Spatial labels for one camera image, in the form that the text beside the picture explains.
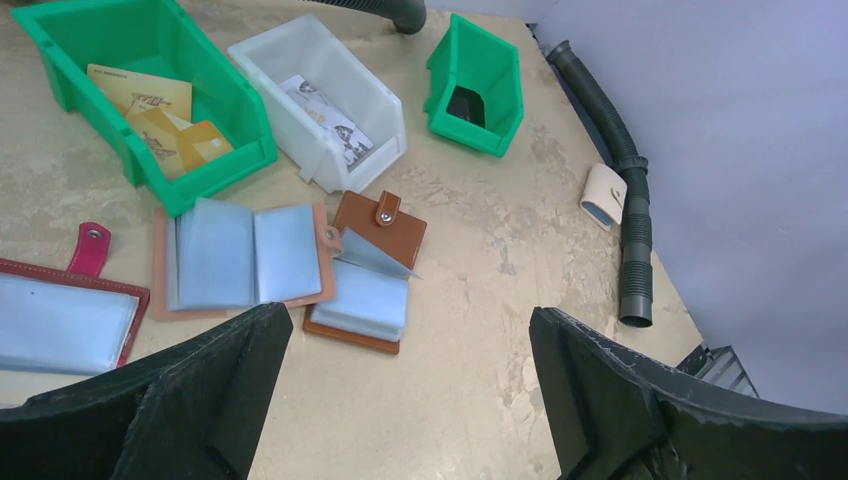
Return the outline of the cream card holder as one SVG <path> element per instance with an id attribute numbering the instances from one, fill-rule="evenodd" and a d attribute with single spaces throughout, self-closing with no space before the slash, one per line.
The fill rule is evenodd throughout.
<path id="1" fill-rule="evenodd" d="M 609 231 L 622 221 L 626 193 L 626 182 L 612 168 L 595 164 L 588 173 L 579 208 Z"/>

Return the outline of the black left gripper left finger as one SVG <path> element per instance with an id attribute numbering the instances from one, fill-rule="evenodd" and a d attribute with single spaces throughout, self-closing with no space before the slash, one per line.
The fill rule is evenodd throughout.
<path id="1" fill-rule="evenodd" d="M 245 479 L 293 331 L 254 307 L 1 413 L 5 479 Z"/>

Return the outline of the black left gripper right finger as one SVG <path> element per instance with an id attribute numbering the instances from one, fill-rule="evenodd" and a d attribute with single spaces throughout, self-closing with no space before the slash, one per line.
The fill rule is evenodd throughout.
<path id="1" fill-rule="evenodd" d="M 565 479 L 843 479 L 847 419 L 750 397 L 536 308 L 529 337 Z"/>

